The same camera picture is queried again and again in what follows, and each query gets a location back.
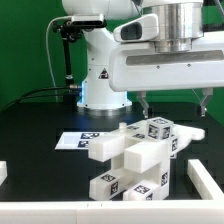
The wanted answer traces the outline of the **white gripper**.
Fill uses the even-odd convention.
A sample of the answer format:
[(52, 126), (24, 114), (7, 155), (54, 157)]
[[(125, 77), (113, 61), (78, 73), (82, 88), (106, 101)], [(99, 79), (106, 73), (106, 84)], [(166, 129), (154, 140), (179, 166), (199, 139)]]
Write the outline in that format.
[(206, 32), (192, 50), (156, 53), (153, 43), (120, 44), (110, 56), (109, 85), (114, 91), (140, 91), (144, 118), (152, 116), (145, 91), (202, 89), (197, 114), (204, 117), (215, 87), (224, 87), (224, 31)]

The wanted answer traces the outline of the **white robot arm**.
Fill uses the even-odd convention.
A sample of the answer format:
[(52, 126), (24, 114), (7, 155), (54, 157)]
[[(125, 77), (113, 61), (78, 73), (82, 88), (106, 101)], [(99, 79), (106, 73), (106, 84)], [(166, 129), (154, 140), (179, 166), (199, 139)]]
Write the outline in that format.
[(148, 91), (201, 89), (204, 109), (224, 87), (224, 31), (205, 32), (204, 0), (62, 0), (84, 33), (88, 73), (79, 109), (102, 115), (131, 102), (143, 109)]

